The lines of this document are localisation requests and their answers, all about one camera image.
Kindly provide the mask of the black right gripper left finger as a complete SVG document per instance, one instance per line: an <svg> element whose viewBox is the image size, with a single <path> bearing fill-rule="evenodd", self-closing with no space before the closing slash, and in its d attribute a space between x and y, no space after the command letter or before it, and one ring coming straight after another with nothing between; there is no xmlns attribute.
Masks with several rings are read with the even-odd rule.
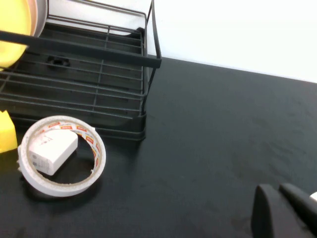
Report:
<svg viewBox="0 0 317 238"><path fill-rule="evenodd" d="M307 225L288 200L269 184L257 186L251 216L254 238L311 238Z"/></svg>

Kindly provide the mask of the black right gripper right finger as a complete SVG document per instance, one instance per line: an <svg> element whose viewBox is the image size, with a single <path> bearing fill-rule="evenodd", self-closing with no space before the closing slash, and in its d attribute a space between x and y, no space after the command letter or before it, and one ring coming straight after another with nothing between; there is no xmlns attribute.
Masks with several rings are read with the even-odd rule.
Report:
<svg viewBox="0 0 317 238"><path fill-rule="evenodd" d="M306 192L290 183L281 184L279 191L288 200L312 234L317 237L317 202L310 198Z"/></svg>

